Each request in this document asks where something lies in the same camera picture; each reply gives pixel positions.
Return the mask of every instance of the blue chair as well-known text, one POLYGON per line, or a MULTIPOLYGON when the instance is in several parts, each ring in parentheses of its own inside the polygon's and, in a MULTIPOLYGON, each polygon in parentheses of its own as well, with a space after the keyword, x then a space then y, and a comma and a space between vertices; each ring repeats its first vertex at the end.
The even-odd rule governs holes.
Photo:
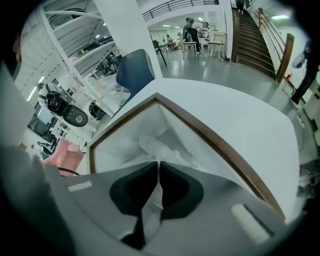
POLYGON ((130 101, 147 84, 155 79, 150 57, 144 49, 135 50, 121 60, 116 82, 130 91, 130 101))

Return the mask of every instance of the pink fabric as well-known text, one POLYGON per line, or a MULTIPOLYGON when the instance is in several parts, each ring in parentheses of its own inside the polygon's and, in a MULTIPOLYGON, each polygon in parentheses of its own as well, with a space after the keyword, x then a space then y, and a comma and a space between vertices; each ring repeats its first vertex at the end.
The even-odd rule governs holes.
MULTIPOLYGON (((56 167, 69 169, 75 172, 84 155, 85 154, 82 153, 77 146, 66 141, 65 139, 61 139, 58 142, 53 154, 42 162, 44 164, 54 165, 56 167)), ((74 175, 63 170, 59 170, 59 172, 63 176, 74 175)))

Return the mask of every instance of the fire extinguisher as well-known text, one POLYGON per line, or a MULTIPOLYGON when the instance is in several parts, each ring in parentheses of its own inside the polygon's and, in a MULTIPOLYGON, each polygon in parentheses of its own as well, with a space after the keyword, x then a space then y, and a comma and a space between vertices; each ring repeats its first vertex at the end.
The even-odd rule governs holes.
POLYGON ((292 71, 290 71, 290 73, 286 76, 285 80, 289 82, 291 76, 292 76, 292 71))

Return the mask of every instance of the staircase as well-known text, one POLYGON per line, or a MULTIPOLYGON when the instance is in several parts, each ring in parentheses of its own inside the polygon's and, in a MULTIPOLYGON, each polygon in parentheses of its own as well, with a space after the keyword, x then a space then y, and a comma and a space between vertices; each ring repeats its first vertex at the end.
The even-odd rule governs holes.
POLYGON ((276 79, 274 65, 266 42, 253 18, 244 11, 239 15, 238 63, 250 66, 276 79))

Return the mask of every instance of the office chair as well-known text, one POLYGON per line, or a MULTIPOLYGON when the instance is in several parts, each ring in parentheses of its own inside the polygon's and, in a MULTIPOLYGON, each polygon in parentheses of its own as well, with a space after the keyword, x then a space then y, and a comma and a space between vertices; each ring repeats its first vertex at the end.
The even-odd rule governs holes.
POLYGON ((153 47, 155 49, 155 52, 158 54, 160 53, 161 54, 161 57, 163 59, 163 62, 164 62, 164 65, 167 67, 167 63, 166 63, 166 60, 165 60, 165 57, 162 53, 162 50, 161 48, 159 47, 159 42, 157 40, 152 40, 152 43, 153 43, 153 47))
POLYGON ((147 84, 155 79, 149 55, 144 49, 135 50, 122 58, 116 82, 130 91, 130 101, 147 84))

